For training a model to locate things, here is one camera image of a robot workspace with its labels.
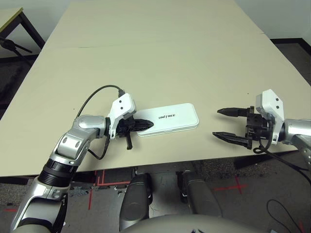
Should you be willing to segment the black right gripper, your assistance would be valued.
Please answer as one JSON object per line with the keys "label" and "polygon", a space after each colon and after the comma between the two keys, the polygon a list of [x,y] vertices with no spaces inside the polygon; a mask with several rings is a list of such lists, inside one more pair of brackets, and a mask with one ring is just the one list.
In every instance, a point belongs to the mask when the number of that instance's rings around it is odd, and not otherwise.
{"label": "black right gripper", "polygon": [[213,132],[212,134],[227,143],[243,146],[247,149],[252,148],[252,141],[267,140],[265,149],[272,143],[273,123],[266,120],[260,114],[254,113],[254,106],[249,108],[222,108],[217,113],[229,117],[246,117],[245,137],[237,136],[234,133]]}

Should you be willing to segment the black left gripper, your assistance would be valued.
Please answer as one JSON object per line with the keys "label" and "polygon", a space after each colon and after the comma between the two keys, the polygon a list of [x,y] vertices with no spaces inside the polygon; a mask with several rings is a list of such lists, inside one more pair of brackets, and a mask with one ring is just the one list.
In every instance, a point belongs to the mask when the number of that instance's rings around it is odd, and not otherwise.
{"label": "black left gripper", "polygon": [[127,150],[133,148],[131,140],[131,131],[140,132],[153,127],[153,122],[146,119],[134,119],[132,116],[127,119],[121,119],[118,123],[118,137],[125,138]]}

